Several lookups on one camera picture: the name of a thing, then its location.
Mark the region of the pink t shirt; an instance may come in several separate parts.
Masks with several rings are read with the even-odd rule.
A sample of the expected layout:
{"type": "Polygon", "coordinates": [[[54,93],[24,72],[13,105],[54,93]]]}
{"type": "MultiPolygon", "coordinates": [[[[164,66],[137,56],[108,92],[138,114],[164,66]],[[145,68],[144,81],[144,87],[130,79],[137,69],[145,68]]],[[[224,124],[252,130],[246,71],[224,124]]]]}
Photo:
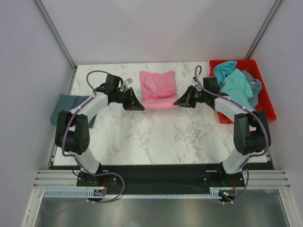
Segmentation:
{"type": "Polygon", "coordinates": [[[177,101],[175,72],[151,73],[140,72],[142,105],[145,109],[171,109],[177,101]]]}

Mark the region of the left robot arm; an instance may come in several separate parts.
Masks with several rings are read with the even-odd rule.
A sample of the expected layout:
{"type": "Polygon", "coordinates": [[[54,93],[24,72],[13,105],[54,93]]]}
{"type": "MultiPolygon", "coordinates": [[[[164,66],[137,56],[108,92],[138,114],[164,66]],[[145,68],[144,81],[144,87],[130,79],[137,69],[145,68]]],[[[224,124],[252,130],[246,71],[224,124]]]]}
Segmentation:
{"type": "Polygon", "coordinates": [[[122,78],[102,70],[92,73],[105,73],[106,81],[93,88],[93,93],[80,105],[70,111],[61,111],[57,117],[55,144],[61,148],[64,157],[72,157],[80,166],[82,172],[87,173],[87,180],[93,186],[99,186],[104,181],[100,171],[101,164],[95,159],[89,149],[89,122],[98,112],[111,103],[118,103],[126,111],[144,111],[144,106],[135,96],[132,87],[128,87],[122,78]]]}

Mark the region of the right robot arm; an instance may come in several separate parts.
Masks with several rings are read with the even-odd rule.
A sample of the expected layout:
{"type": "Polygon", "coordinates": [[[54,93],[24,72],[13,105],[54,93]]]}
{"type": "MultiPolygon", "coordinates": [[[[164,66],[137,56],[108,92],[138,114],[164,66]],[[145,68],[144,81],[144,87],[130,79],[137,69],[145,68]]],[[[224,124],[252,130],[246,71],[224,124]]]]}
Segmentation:
{"type": "Polygon", "coordinates": [[[213,110],[227,116],[233,122],[234,149],[221,163],[223,171],[217,174],[217,181],[228,186],[234,175],[240,172],[252,157],[264,155],[271,139],[264,111],[251,111],[236,105],[225,93],[220,92],[215,77],[203,78],[201,88],[191,85],[173,104],[185,108],[195,108],[197,103],[204,103],[213,110]]]}

